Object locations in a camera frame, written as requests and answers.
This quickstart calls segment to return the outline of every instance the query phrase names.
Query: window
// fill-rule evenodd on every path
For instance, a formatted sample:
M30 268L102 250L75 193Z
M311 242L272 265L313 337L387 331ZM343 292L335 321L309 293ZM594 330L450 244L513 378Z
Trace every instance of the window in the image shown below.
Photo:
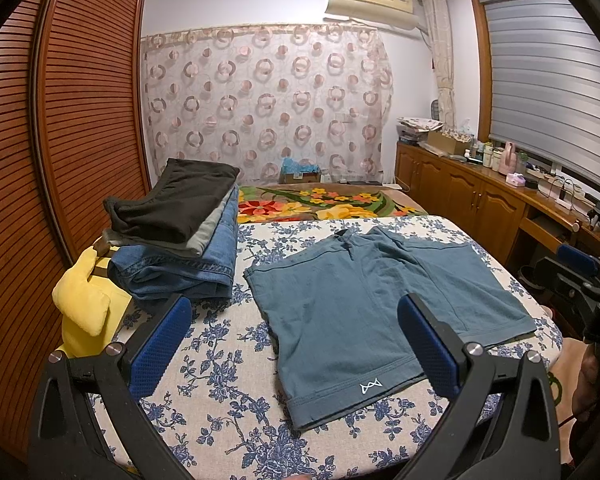
M600 185L600 43L587 23L568 0L474 0L474 10L480 138Z

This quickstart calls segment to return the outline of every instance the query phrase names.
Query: blue flower pattern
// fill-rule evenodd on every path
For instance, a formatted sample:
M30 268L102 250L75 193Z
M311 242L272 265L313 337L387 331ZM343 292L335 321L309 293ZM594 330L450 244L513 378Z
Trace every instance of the blue flower pattern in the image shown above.
M214 478L221 464L235 473L230 480L278 480L295 474L318 480L352 478L404 462L426 441L447 405L428 381L313 431L296 432L276 376L274 341L242 277L251 264L277 261L342 229L364 233L373 225L407 237L471 243L504 288L536 320L535 337L520 336L490 352L519 358L533 348L542 352L545 364L557 359L562 336L554 323L480 245L446 219L423 216L241 225L232 300L203 300L193 305L192 324L180 349L156 393L140 404L193 476ZM139 310L127 314L120 340L128 339L144 319ZM100 396L90 398L100 425L107 428L107 443L116 460L126 465L128 456ZM493 415L497 402L498 396L487 399L482 418ZM346 447L349 439L360 438L368 453L348 452L338 460L339 448Z

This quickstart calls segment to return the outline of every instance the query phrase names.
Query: wooden wardrobe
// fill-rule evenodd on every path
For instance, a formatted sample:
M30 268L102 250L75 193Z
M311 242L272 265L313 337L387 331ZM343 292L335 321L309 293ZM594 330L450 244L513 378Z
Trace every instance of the wooden wardrobe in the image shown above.
M51 290L108 225L102 200L149 191L138 46L144 0L23 0L0 30L0 446L23 462Z

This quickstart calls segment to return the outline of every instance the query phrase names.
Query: cardboard box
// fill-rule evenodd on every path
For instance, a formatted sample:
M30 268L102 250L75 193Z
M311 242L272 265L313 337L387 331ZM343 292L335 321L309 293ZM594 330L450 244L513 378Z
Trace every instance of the cardboard box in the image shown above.
M308 184L320 182L320 171L316 173L282 173L280 172L280 184Z
M434 148L447 152L449 155L464 155L464 150L471 148L471 141L458 142L452 137L447 137L440 131L429 132L427 143Z

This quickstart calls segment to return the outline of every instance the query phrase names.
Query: folded blue jeans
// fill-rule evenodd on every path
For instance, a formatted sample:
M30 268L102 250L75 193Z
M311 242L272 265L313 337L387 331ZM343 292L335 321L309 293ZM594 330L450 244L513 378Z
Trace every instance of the folded blue jeans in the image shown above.
M465 342L492 346L536 329L469 243L377 226L365 235L340 231L244 276L278 340L278 374L298 430L424 378L398 325L398 300L408 292Z
M109 279L149 313L179 292L190 300L230 298L238 245L238 187L226 202L209 244L199 258L183 258L155 246L120 247L107 267Z

